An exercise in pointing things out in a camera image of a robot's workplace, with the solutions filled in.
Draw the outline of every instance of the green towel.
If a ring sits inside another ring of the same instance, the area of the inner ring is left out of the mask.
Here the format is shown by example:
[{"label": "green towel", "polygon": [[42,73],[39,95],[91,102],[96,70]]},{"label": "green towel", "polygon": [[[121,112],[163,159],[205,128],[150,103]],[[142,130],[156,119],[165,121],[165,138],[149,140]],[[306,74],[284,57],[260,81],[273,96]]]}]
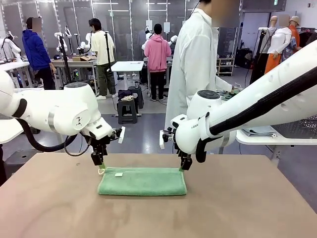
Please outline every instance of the green towel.
[{"label": "green towel", "polygon": [[187,193],[183,172],[177,168],[106,168],[100,195],[174,196]]}]

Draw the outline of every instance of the orange pants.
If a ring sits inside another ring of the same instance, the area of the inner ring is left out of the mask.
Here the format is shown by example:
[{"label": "orange pants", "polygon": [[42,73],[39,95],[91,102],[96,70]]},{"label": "orange pants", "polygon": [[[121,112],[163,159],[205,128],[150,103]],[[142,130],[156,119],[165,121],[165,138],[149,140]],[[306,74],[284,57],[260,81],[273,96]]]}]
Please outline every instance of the orange pants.
[{"label": "orange pants", "polygon": [[274,69],[276,66],[279,65],[281,61],[282,54],[278,54],[276,59],[273,59],[274,54],[269,54],[267,63],[266,63],[266,68],[265,68],[265,73],[270,72],[272,69]]}]

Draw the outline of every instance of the person in blue jacket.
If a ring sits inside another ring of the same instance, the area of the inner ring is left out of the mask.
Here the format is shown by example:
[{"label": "person in blue jacket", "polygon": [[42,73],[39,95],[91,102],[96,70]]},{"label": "person in blue jacket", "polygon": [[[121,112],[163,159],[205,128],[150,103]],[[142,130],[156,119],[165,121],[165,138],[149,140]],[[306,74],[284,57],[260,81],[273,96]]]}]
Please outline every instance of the person in blue jacket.
[{"label": "person in blue jacket", "polygon": [[56,73],[41,37],[32,31],[32,17],[26,20],[27,30],[23,31],[23,46],[26,56],[33,69],[35,79],[42,79],[45,90],[55,89],[53,73]]}]

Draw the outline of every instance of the pale yellow t-shirt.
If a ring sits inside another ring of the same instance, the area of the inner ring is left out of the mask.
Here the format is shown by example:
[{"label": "pale yellow t-shirt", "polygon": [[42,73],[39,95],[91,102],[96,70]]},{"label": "pale yellow t-shirt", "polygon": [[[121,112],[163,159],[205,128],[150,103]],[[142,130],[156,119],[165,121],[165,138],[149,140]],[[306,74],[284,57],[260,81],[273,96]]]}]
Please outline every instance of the pale yellow t-shirt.
[{"label": "pale yellow t-shirt", "polygon": [[[109,45],[109,54],[110,62],[114,62],[113,50],[114,43],[110,34],[108,36],[108,45]],[[108,63],[108,54],[107,54],[107,44],[104,31],[98,31],[91,37],[91,51],[97,53],[97,65],[102,65]]]}]

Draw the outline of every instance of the pink hoodie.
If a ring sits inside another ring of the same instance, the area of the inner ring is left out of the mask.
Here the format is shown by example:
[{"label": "pink hoodie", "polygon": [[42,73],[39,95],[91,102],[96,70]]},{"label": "pink hoodie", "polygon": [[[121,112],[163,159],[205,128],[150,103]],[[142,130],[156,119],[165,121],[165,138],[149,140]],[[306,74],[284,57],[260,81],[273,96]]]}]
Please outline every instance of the pink hoodie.
[{"label": "pink hoodie", "polygon": [[172,54],[172,51],[161,35],[153,35],[145,46],[144,54],[149,58],[150,72],[163,72],[167,69],[166,58]]}]

